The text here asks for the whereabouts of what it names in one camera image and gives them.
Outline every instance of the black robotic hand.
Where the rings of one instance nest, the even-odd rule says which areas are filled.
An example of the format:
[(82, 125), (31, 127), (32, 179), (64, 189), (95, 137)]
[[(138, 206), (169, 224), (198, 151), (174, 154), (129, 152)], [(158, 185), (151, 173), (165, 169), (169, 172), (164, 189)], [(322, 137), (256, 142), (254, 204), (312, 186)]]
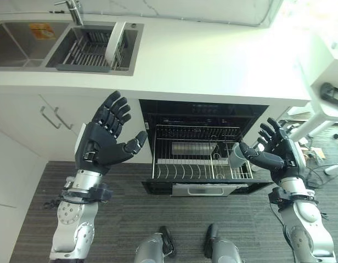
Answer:
[(242, 153), (251, 163), (270, 170), (272, 180), (276, 183), (285, 177), (295, 176), (303, 179), (305, 164), (302, 152), (297, 149), (277, 121), (268, 118), (268, 123), (273, 129), (262, 123), (259, 131), (261, 137), (257, 139), (264, 146), (264, 151), (261, 152), (241, 142)]
[(144, 145), (145, 131), (127, 143), (117, 144), (123, 125), (131, 119), (126, 114), (130, 110), (127, 99), (119, 98), (120, 93), (113, 92), (86, 125), (75, 153), (77, 169), (106, 174), (112, 164), (132, 158)]

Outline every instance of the faucet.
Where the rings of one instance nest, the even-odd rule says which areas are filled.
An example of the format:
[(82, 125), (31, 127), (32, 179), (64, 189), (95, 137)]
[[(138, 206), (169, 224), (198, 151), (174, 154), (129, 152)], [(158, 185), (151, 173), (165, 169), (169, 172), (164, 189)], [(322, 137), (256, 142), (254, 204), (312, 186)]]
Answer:
[(66, 4), (66, 6), (68, 7), (70, 11), (70, 15), (74, 23), (78, 26), (83, 26), (83, 21), (82, 21), (81, 13), (80, 13), (82, 9), (80, 0), (64, 0), (64, 1), (54, 3), (54, 5), (58, 5), (58, 4)]

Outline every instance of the white cabinet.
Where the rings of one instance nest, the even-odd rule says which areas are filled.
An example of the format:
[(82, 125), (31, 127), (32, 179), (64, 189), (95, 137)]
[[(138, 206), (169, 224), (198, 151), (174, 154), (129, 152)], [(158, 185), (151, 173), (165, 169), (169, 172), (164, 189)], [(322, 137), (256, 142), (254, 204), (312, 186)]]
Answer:
[[(98, 107), (106, 99), (106, 96), (62, 96), (42, 94), (43, 98), (51, 107), (58, 107), (58, 112), (63, 117), (67, 125), (72, 125), (72, 131), (79, 133), (81, 125), (88, 123), (94, 116)], [(133, 139), (141, 130), (145, 130), (143, 116), (139, 100), (128, 99), (131, 108), (131, 119), (125, 123), (124, 128), (119, 136), (118, 142), (127, 142)], [(151, 163), (152, 156), (148, 141), (140, 153), (134, 156), (132, 163)]]
[(0, 132), (0, 262), (8, 263), (47, 160)]
[(47, 160), (72, 161), (77, 135), (59, 124), (39, 95), (0, 94), (0, 131)]
[[(95, 96), (0, 94), (0, 130), (49, 161), (74, 161), (81, 125), (92, 119), (105, 99), (106, 96), (97, 93)], [(127, 142), (145, 130), (139, 101), (128, 99), (128, 104), (132, 118), (125, 124), (118, 142)], [(130, 162), (151, 163), (148, 142)]]

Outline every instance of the gray floor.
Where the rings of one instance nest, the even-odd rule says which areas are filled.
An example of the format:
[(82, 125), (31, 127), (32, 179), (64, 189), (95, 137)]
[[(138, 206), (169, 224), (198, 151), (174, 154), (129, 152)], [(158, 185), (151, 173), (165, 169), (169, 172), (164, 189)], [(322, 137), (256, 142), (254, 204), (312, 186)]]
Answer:
[[(336, 132), (338, 126), (321, 133), (313, 142), (313, 146), (323, 148), (326, 164), (338, 162), (338, 140), (331, 137)], [(328, 179), (321, 169), (319, 172), (323, 180)], [(73, 163), (48, 163), (11, 263), (48, 261), (57, 219), (55, 209), (43, 210), (42, 204), (55, 198), (65, 178), (74, 173)], [(265, 171), (259, 173), (261, 177), (265, 175)], [(151, 166), (143, 164), (116, 165), (105, 176), (114, 196), (108, 204), (99, 206), (88, 262), (132, 262), (137, 245), (160, 225), (167, 225), (175, 238), (178, 255), (174, 262), (210, 262), (203, 257), (201, 248), (205, 230), (213, 222), (219, 224), (222, 236), (239, 247), (246, 262), (293, 262), (281, 225), (269, 208), (267, 194), (274, 186), (249, 196), (171, 198), (145, 193), (140, 182), (150, 176)], [(317, 197), (321, 211), (330, 216), (330, 221), (325, 221), (324, 225), (334, 239), (338, 258), (338, 178), (317, 190)]]

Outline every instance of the white wall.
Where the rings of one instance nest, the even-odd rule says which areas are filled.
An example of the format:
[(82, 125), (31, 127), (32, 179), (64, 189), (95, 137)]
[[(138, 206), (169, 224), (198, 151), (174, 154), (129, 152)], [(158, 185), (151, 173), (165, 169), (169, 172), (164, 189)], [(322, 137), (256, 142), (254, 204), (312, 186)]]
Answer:
[(8, 263), (46, 160), (0, 132), (0, 263)]
[[(269, 8), (269, 0), (80, 0), (84, 13), (165, 16), (206, 21), (232, 21), (259, 24)], [(275, 1), (275, 8), (281, 0)], [(48, 12), (58, 0), (0, 0), (0, 12)]]

